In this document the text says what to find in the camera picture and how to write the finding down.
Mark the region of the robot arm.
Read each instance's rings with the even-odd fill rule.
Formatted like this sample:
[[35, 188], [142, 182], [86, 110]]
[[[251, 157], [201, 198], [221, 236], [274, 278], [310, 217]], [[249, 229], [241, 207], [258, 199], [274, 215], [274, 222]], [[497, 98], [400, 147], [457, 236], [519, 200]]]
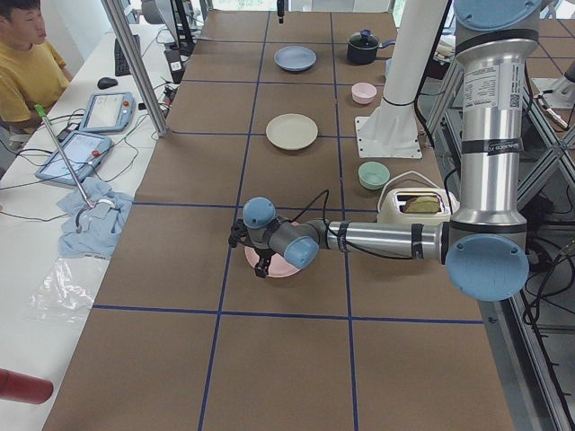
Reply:
[[282, 256], [306, 268], [321, 249], [362, 251], [383, 259], [436, 259], [464, 294], [501, 301], [525, 285], [526, 219], [518, 212], [518, 164], [523, 149], [524, 72], [538, 43], [538, 1], [409, 1], [394, 45], [380, 105], [356, 128], [364, 157], [416, 151], [414, 107], [448, 10], [456, 18], [455, 60], [464, 69], [459, 207], [436, 225], [299, 223], [279, 216], [266, 198], [248, 200], [228, 242], [258, 255], [268, 274]]

